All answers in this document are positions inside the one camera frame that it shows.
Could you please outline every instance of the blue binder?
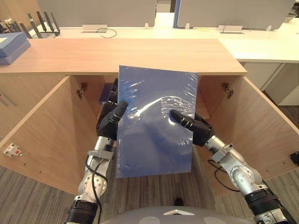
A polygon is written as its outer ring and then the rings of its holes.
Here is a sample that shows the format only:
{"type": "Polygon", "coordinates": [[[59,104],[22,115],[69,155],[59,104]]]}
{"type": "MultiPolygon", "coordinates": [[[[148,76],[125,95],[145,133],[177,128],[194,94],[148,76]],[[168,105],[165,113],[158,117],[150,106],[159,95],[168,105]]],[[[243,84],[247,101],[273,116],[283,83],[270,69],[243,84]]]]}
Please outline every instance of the blue binder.
{"type": "Polygon", "coordinates": [[[0,57],[0,65],[9,65],[12,64],[19,56],[21,56],[24,51],[26,51],[30,47],[30,43],[26,40],[22,43],[17,50],[15,50],[12,54],[7,57],[0,57]]]}
{"type": "Polygon", "coordinates": [[[27,36],[24,32],[0,34],[0,57],[8,57],[14,53],[26,40],[27,36]]]}
{"type": "Polygon", "coordinates": [[[120,66],[119,102],[128,108],[118,125],[117,177],[191,170],[193,133],[170,110],[194,117],[198,74],[120,66]]]}

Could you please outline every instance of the black cable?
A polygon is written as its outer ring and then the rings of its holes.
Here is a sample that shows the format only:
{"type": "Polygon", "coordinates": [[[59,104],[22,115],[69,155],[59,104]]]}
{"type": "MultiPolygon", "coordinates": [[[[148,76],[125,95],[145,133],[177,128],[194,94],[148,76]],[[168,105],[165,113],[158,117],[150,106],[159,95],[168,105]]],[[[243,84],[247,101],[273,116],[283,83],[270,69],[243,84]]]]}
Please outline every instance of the black cable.
{"type": "Polygon", "coordinates": [[[115,36],[117,35],[117,32],[116,32],[116,30],[114,30],[114,29],[110,29],[110,28],[99,28],[99,29],[96,31],[96,33],[97,33],[99,30],[104,30],[104,31],[106,31],[106,30],[112,30],[112,31],[114,31],[114,35],[113,35],[113,36],[103,36],[103,35],[101,35],[101,37],[103,37],[103,38],[112,38],[112,37],[115,37],[115,36]]]}
{"type": "Polygon", "coordinates": [[[207,161],[210,165],[212,165],[214,168],[216,168],[216,170],[215,170],[215,172],[214,172],[214,176],[215,176],[215,178],[216,178],[216,180],[223,186],[223,187],[225,187],[226,189],[228,189],[228,190],[231,190],[231,191],[233,191],[233,192],[240,192],[239,190],[235,190],[235,189],[232,189],[232,188],[229,188],[229,187],[227,187],[227,186],[225,186],[219,179],[218,179],[218,177],[217,177],[217,172],[220,170],[220,171],[222,171],[223,173],[226,173],[227,175],[228,175],[228,173],[225,171],[225,170],[222,170],[221,168],[221,166],[220,167],[218,167],[218,166],[216,166],[215,164],[213,164],[213,163],[216,163],[214,160],[208,160],[207,161]]]}
{"type": "Polygon", "coordinates": [[[100,209],[100,210],[99,210],[99,217],[98,217],[98,224],[99,224],[99,223],[100,223],[101,214],[102,214],[102,204],[101,204],[101,202],[100,202],[100,200],[99,200],[99,198],[98,198],[98,194],[97,194],[97,192],[96,192],[96,190],[95,190],[95,186],[94,186],[94,176],[95,176],[95,175],[98,175],[98,176],[102,177],[102,178],[106,181],[106,183],[108,183],[108,178],[105,177],[104,175],[102,175],[102,174],[96,172],[96,171],[98,170],[99,166],[101,165],[101,163],[103,162],[103,160],[101,160],[101,162],[98,163],[98,165],[96,166],[96,168],[95,168],[94,170],[87,164],[87,161],[88,161],[88,157],[87,157],[86,160],[85,160],[85,166],[86,166],[86,168],[87,168],[90,172],[93,173],[93,175],[92,175],[92,188],[93,188],[93,194],[94,194],[95,200],[96,200],[97,205],[98,205],[98,207],[99,207],[99,209],[100,209]]]}
{"type": "MultiPolygon", "coordinates": [[[[88,164],[87,164],[87,161],[88,161],[88,157],[86,158],[86,160],[85,160],[85,166],[86,166],[86,168],[90,171],[90,172],[95,172],[95,170],[93,170],[88,164]]],[[[104,175],[102,175],[102,174],[100,174],[100,173],[98,173],[98,172],[95,172],[95,174],[96,175],[98,175],[98,176],[100,176],[100,177],[102,177],[106,182],[108,182],[108,178],[107,177],[105,177],[104,175]]]]}
{"type": "Polygon", "coordinates": [[[225,186],[225,185],[218,179],[218,177],[217,177],[217,172],[218,172],[220,169],[221,169],[221,167],[218,167],[218,168],[215,170],[215,172],[214,172],[214,176],[215,176],[216,180],[217,180],[223,187],[225,187],[226,189],[231,190],[231,191],[233,191],[233,192],[240,192],[239,190],[235,190],[235,189],[232,189],[232,188],[229,188],[229,187],[225,186]]]}
{"type": "MultiPolygon", "coordinates": [[[[216,169],[218,169],[219,167],[218,166],[216,166],[215,165],[215,161],[214,160],[208,160],[207,161],[211,166],[213,166],[214,168],[216,168],[216,169]]],[[[220,169],[220,171],[222,171],[223,173],[226,173],[227,174],[227,172],[225,171],[225,170],[223,170],[223,167],[220,167],[221,169],[220,169]]]]}
{"type": "Polygon", "coordinates": [[[101,214],[102,214],[102,204],[98,198],[98,194],[97,192],[95,191],[95,186],[94,186],[94,175],[96,174],[96,170],[98,170],[99,166],[101,165],[101,162],[98,163],[98,165],[96,166],[96,168],[94,169],[93,171],[93,175],[92,175],[92,187],[93,187],[93,194],[94,194],[94,197],[95,197],[95,200],[97,201],[97,204],[98,204],[98,207],[99,207],[99,217],[98,217],[98,224],[100,223],[100,218],[101,218],[101,214]]]}

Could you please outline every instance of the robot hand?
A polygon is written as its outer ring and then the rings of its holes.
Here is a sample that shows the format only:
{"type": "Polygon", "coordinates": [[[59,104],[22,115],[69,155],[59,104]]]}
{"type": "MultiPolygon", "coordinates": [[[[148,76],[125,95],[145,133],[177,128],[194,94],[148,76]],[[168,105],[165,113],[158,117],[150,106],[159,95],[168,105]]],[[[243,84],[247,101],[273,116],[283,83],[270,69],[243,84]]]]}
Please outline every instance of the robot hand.
{"type": "Polygon", "coordinates": [[[224,144],[202,117],[195,114],[193,119],[176,110],[171,111],[171,115],[180,125],[193,131],[193,143],[209,149],[212,159],[224,168],[254,213],[257,224],[296,224],[261,175],[245,162],[232,144],[224,144]]]}
{"type": "Polygon", "coordinates": [[[117,137],[118,122],[128,106],[125,101],[117,104],[117,84],[116,79],[108,100],[103,105],[96,127],[99,138],[94,150],[87,153],[85,175],[79,185],[79,194],[75,196],[64,224],[92,224],[98,207],[100,208],[98,223],[100,222],[102,206],[99,197],[107,187],[106,171],[113,156],[112,146],[117,137]]]}

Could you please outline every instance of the wood panel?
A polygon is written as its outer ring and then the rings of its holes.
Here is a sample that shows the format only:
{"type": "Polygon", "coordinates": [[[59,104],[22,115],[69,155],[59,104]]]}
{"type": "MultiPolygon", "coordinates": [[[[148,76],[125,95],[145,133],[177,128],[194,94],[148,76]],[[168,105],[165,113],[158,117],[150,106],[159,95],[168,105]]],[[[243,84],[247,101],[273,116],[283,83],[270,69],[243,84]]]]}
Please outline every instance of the wood panel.
{"type": "Polygon", "coordinates": [[[116,74],[119,65],[244,75],[246,70],[216,39],[31,39],[31,47],[0,72],[116,74]]]}
{"type": "Polygon", "coordinates": [[[12,17],[18,22],[31,27],[27,12],[30,12],[35,22],[39,23],[36,11],[41,11],[36,0],[1,0],[6,2],[12,17]]]}
{"type": "Polygon", "coordinates": [[[0,20],[4,22],[4,20],[9,18],[13,19],[13,14],[9,10],[6,2],[4,0],[0,0],[0,20]]]}
{"type": "Polygon", "coordinates": [[[105,83],[113,83],[117,77],[118,77],[118,74],[104,76],[105,83]]]}
{"type": "Polygon", "coordinates": [[[19,121],[63,79],[64,75],[0,75],[0,137],[19,121]]]}
{"type": "Polygon", "coordinates": [[[0,164],[37,181],[77,194],[84,175],[86,152],[97,136],[96,118],[85,97],[76,95],[77,81],[65,77],[0,142],[13,142],[23,153],[0,164]]]}
{"type": "Polygon", "coordinates": [[[206,120],[210,119],[210,114],[206,108],[205,101],[202,98],[201,93],[199,90],[197,90],[197,96],[196,96],[196,108],[195,111],[203,118],[206,120]]]}
{"type": "Polygon", "coordinates": [[[201,76],[199,81],[199,91],[206,105],[206,108],[212,116],[218,105],[225,96],[222,83],[232,84],[235,76],[201,76]]]}
{"type": "MultiPolygon", "coordinates": [[[[299,129],[247,78],[237,77],[230,100],[223,98],[210,124],[224,142],[232,142],[247,163],[264,179],[296,168],[289,155],[299,150],[299,129]]],[[[210,153],[199,148],[205,170],[216,196],[230,193],[214,177],[214,169],[206,162],[210,153]]],[[[227,175],[219,179],[231,186],[227,175]]]]}
{"type": "Polygon", "coordinates": [[[85,99],[90,105],[93,114],[97,117],[100,104],[99,100],[105,85],[105,80],[103,76],[75,76],[76,81],[80,85],[81,83],[87,83],[87,90],[83,93],[85,99]]]}

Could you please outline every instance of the gray partition panel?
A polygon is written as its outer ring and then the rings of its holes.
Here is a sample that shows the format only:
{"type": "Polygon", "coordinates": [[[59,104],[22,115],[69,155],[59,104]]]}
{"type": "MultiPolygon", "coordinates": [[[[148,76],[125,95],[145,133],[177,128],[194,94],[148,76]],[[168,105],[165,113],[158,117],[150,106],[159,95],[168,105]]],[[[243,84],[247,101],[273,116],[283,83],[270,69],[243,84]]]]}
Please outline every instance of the gray partition panel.
{"type": "Polygon", "coordinates": [[[155,0],[37,0],[53,12],[60,27],[103,24],[109,27],[150,27],[155,24],[155,0]]]}
{"type": "Polygon", "coordinates": [[[295,0],[181,0],[178,27],[218,27],[278,29],[295,0]]]}

